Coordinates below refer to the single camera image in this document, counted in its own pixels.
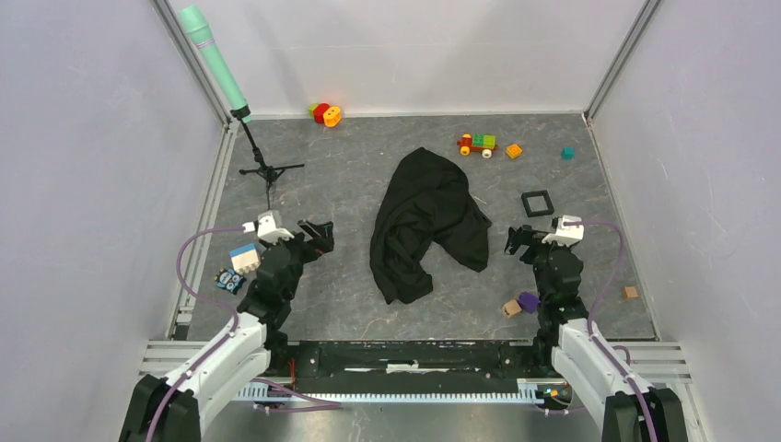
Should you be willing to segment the black t-shirt garment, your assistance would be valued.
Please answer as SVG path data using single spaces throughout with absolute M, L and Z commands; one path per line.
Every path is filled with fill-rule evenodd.
M 386 304 L 411 304 L 433 291 L 422 259 L 436 243 L 474 272 L 489 261 L 492 221 L 454 162 L 424 147 L 394 170 L 369 242 L 369 267 Z

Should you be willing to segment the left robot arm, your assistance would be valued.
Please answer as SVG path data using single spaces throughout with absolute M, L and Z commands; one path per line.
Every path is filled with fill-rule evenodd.
M 306 264 L 334 248 L 333 223 L 297 223 L 293 233 L 268 211 L 242 224 L 265 247 L 247 294 L 227 311 L 226 326 L 201 350 L 158 378 L 140 378 L 131 395 L 121 441 L 199 441 L 225 406 L 262 374 L 278 375 L 289 363 L 286 335 L 280 328 L 291 308 Z

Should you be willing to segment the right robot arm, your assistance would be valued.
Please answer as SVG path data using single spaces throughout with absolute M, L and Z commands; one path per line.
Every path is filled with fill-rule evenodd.
M 685 441 L 682 402 L 669 388 L 638 375 L 604 338 L 579 294 L 584 262 L 574 252 L 586 222 L 562 215 L 554 231 L 510 228 L 506 253 L 533 272 L 540 328 L 531 361 L 545 376 L 561 375 L 604 441 Z

